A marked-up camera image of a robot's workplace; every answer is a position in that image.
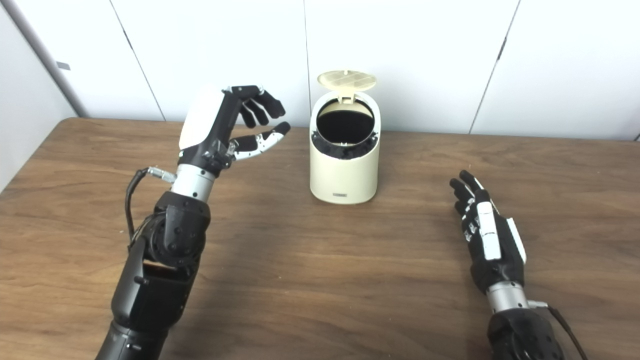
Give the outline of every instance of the white cabinet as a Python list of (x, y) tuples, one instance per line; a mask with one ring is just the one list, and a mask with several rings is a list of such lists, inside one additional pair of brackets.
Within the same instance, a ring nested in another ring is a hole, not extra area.
[(204, 83), (261, 83), (292, 125), (310, 116), (303, 0), (114, 0), (167, 120), (183, 121)]
[(311, 101), (327, 70), (369, 72), (383, 129), (467, 133), (517, 0), (307, 0)]
[(633, 140), (640, 3), (522, 0), (472, 132)]
[(44, 60), (61, 63), (49, 68), (70, 85), (83, 115), (163, 119), (109, 0), (6, 2), (44, 45)]
[(71, 105), (0, 5), (0, 192)]

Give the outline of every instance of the black cable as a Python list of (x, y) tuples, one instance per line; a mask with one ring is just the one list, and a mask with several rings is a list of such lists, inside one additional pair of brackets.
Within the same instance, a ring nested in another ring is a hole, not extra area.
[(578, 352), (580, 353), (580, 357), (582, 358), (582, 360), (589, 360), (587, 359), (587, 354), (584, 353), (582, 346), (580, 346), (578, 339), (575, 337), (575, 335), (573, 335), (573, 331), (571, 331), (571, 327), (566, 322), (566, 320), (562, 317), (562, 315), (560, 315), (560, 311), (558, 311), (556, 308), (551, 306), (547, 306), (547, 309), (549, 310), (551, 315), (553, 315), (554, 318), (556, 318), (556, 320), (560, 323), (560, 326), (562, 326), (564, 331), (566, 331), (566, 333), (569, 335), (569, 337), (571, 338), (571, 341), (573, 341), (573, 344), (575, 345), (575, 348), (578, 349)]
[(136, 191), (136, 186), (140, 183), (143, 177), (147, 174), (149, 168), (143, 168), (136, 171), (133, 175), (131, 182), (127, 186), (127, 195), (124, 198), (124, 215), (127, 218), (127, 228), (129, 229), (129, 241), (133, 241), (133, 234), (135, 232), (133, 227), (133, 217), (131, 216), (131, 195)]
[(142, 229), (144, 229), (144, 227), (153, 219), (153, 217), (155, 215), (156, 215), (156, 213), (149, 214), (149, 215), (147, 215), (147, 217), (144, 220), (142, 220), (140, 225), (138, 225), (138, 228), (136, 229), (136, 231), (133, 233), (133, 237), (129, 241), (129, 246), (133, 246), (133, 241), (135, 241), (138, 238), (138, 235), (140, 235), (140, 232), (142, 231)]

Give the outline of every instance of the robotic arm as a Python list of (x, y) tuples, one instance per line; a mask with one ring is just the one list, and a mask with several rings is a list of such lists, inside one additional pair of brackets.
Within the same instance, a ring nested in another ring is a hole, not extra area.
[(527, 300), (527, 254), (513, 219), (498, 212), (489, 193), (472, 174), (462, 170), (460, 179), (451, 179), (450, 186), (458, 198), (455, 208), (462, 217), (462, 232), (472, 259), (471, 276), (493, 311), (487, 332), (493, 360), (564, 359), (551, 324), (533, 310), (536, 307), (549, 309), (586, 360), (559, 312), (544, 302)]
[[(220, 92), (204, 88), (189, 109), (180, 135), (177, 174), (150, 167), (137, 171), (127, 188), (125, 213), (129, 257), (111, 302), (113, 321), (97, 360), (156, 360), (168, 330), (182, 316), (195, 280), (205, 233), (211, 221), (207, 200), (220, 172), (235, 160), (259, 155), (291, 128), (283, 122), (271, 131), (230, 139), (240, 114), (248, 127), (285, 114), (280, 101), (258, 86), (234, 86)], [(131, 194), (145, 174), (171, 188), (134, 231)]]

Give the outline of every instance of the fingertip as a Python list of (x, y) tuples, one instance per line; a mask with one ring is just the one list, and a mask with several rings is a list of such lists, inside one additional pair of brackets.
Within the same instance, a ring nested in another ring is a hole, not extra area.
[(455, 178), (449, 180), (449, 186), (451, 186), (455, 190), (464, 190), (466, 188), (466, 186), (462, 183), (462, 181)]
[(491, 201), (491, 196), (485, 189), (476, 190), (474, 195), (476, 196), (476, 202)]
[(466, 170), (462, 170), (460, 171), (460, 179), (464, 180), (466, 183), (468, 183), (469, 181), (475, 181), (476, 177), (473, 176), (473, 174), (471, 174), (470, 172), (466, 171)]
[(286, 135), (289, 132), (289, 130), (291, 130), (291, 125), (288, 122), (283, 121), (283, 122), (279, 123), (278, 125), (276, 125), (273, 128), (273, 130), (275, 132), (277, 132), (277, 133)]

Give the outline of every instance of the trash can lid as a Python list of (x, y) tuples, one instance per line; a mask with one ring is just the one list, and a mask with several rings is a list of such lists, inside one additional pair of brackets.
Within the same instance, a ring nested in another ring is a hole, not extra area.
[(366, 72), (332, 70), (318, 75), (318, 83), (340, 93), (339, 102), (353, 104), (354, 92), (365, 91), (376, 85), (376, 77)]

